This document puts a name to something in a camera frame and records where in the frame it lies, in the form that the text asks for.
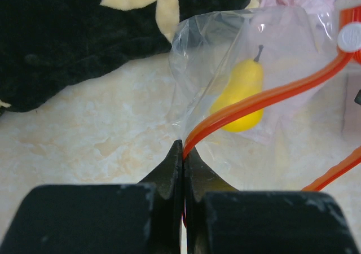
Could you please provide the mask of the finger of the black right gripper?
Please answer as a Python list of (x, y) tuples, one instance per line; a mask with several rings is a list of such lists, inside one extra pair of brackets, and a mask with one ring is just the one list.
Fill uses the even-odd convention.
[(358, 105), (361, 105), (361, 90), (359, 90), (357, 95), (355, 96), (354, 102)]

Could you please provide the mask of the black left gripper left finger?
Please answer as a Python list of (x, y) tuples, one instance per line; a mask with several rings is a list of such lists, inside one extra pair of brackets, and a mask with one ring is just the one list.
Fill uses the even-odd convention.
[(182, 143), (136, 184), (42, 185), (20, 203), (2, 253), (179, 253)]

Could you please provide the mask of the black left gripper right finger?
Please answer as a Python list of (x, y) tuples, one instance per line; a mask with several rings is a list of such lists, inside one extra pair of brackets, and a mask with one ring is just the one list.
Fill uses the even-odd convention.
[(193, 149), (184, 163), (188, 253), (357, 253), (336, 201), (322, 192), (239, 191)]

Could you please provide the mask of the clear zip bag orange zipper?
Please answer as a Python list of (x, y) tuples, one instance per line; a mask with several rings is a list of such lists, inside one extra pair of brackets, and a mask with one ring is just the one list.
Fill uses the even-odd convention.
[[(183, 158), (198, 149), (238, 189), (358, 192), (360, 143), (344, 140), (345, 68), (360, 66), (360, 7), (338, 14), (337, 42), (316, 42), (310, 16), (276, 6), (214, 12), (182, 21), (170, 65), (180, 93), (173, 123)], [(213, 114), (210, 108), (233, 67), (255, 58), (262, 91)], [(223, 126), (263, 110), (253, 128), (230, 133)]]

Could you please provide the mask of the yellow pear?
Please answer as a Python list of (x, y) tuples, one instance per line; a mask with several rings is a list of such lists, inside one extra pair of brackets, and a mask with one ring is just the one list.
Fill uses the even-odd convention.
[[(259, 63), (262, 51), (263, 46), (260, 45), (255, 58), (245, 59), (233, 67), (228, 84), (210, 108), (211, 114), (262, 91), (263, 68)], [(263, 110), (258, 110), (223, 126), (222, 129), (230, 133), (243, 132), (255, 127), (262, 116)]]

